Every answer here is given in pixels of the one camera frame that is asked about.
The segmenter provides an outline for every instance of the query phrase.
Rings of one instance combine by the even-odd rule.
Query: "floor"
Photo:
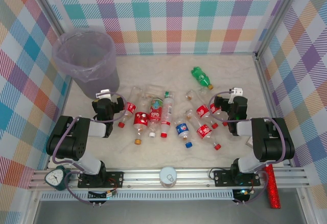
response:
[[[133,86],[145,88],[147,84],[164,86],[165,90],[175,92],[173,115],[192,108],[185,93],[199,90],[201,87],[190,71],[200,66],[209,76],[214,89],[213,94],[228,91],[232,87],[241,87],[248,98],[248,118],[267,116],[268,111],[254,67],[252,56],[240,55],[155,55],[117,57],[117,69],[120,77],[118,93],[129,95]],[[64,115],[91,118],[95,115],[92,100],[87,98],[74,82],[64,110]],[[123,129],[114,124],[109,138],[89,137],[87,150],[102,160],[110,168],[152,168],[174,167],[229,167],[235,158],[251,152],[245,145],[247,137],[232,136],[227,127],[221,124],[215,130],[217,142],[222,148],[215,151],[196,135],[189,125],[193,136],[193,147],[185,148],[178,140],[176,130],[171,128],[167,139],[159,136],[149,138],[144,135],[142,145],[134,144],[133,119]]]
[[[236,206],[232,201],[115,201],[92,208],[78,201],[42,201],[34,224],[304,224],[296,189],[279,189],[282,208],[273,210],[266,194],[255,202]]]

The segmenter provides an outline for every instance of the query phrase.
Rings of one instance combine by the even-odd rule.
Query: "empty plastic bottle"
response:
[[[162,100],[160,98],[153,98],[150,106],[150,137],[155,137],[155,132],[159,128],[162,112]]]
[[[165,99],[163,100],[162,115],[161,115],[161,137],[166,138],[170,127],[170,123],[173,118],[173,106],[174,106],[174,93],[166,91]]]
[[[199,98],[194,90],[190,90],[186,93],[186,98],[192,103],[196,109],[196,113],[200,116],[203,121],[208,125],[211,125],[213,129],[218,127],[218,124],[214,122],[214,118],[210,115],[209,109],[206,104]]]
[[[150,106],[150,99],[149,98],[141,98],[139,100],[137,112],[135,113],[134,117],[134,128],[136,129],[136,139],[135,144],[141,145],[141,137],[145,130],[148,128],[149,123],[149,106]]]
[[[199,90],[199,96],[201,98],[201,100],[205,103],[208,104],[210,99],[214,96],[214,94],[212,94],[212,92],[210,90],[208,90],[205,87],[202,87]],[[226,112],[221,111],[220,108],[216,108],[215,107],[215,100],[213,99],[213,101],[210,104],[210,109],[212,111],[212,113],[214,115],[216,115],[218,118],[223,119],[223,120],[228,120],[228,114]]]
[[[142,95],[142,90],[140,88],[138,87],[132,88],[131,93],[127,99],[127,104],[126,104],[127,110],[118,123],[118,126],[120,128],[123,128],[125,126],[125,123],[133,116],[136,110],[136,104],[139,98],[141,97],[141,95]]]
[[[213,145],[215,150],[219,150],[221,148],[221,145],[217,143],[213,137],[213,131],[207,124],[202,123],[200,117],[193,112],[192,109],[185,112],[185,117],[186,120],[192,124],[197,134],[203,141]]]
[[[178,137],[185,143],[186,148],[192,147],[191,134],[183,117],[178,117],[174,121]]]
[[[208,87],[209,90],[213,89],[213,85],[210,83],[209,77],[201,70],[200,67],[194,67],[191,74],[196,78],[200,85]]]

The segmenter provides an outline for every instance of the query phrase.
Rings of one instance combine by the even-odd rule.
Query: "translucent trash can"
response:
[[[95,99],[101,90],[119,88],[114,42],[105,33],[90,29],[65,33],[55,42],[52,56],[89,98]]]

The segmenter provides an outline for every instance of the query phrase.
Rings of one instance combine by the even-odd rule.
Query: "red tube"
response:
[[[272,168],[272,164],[270,164],[267,167],[264,167],[264,171],[269,176],[267,191],[268,191],[270,207],[272,209],[280,209],[281,202],[279,201],[279,194],[278,194],[278,189],[276,185],[276,179],[275,179],[274,170]]]

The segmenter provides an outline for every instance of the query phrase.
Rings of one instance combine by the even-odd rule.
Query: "marble surface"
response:
[[[248,117],[268,115],[266,103],[261,91],[252,56],[238,55],[155,55],[117,57],[117,69],[120,77],[118,93],[128,97],[133,86],[145,88],[147,84],[161,85],[165,90],[175,92],[173,115],[192,108],[185,93],[199,90],[201,87],[190,71],[200,66],[209,76],[214,94],[228,91],[232,87],[241,87],[248,98]],[[87,98],[78,85],[73,82],[64,115],[91,118],[95,115],[92,100]],[[134,144],[133,119],[123,129],[114,123],[109,138],[89,137],[87,150],[102,160],[106,167],[152,168],[152,167],[229,167],[235,158],[251,152],[245,145],[248,137],[234,137],[227,127],[219,123],[215,130],[216,140],[222,145],[218,151],[197,136],[188,125],[193,136],[193,147],[185,148],[178,140],[175,128],[171,128],[168,137],[162,139],[157,132],[156,138],[146,133],[141,145]]]

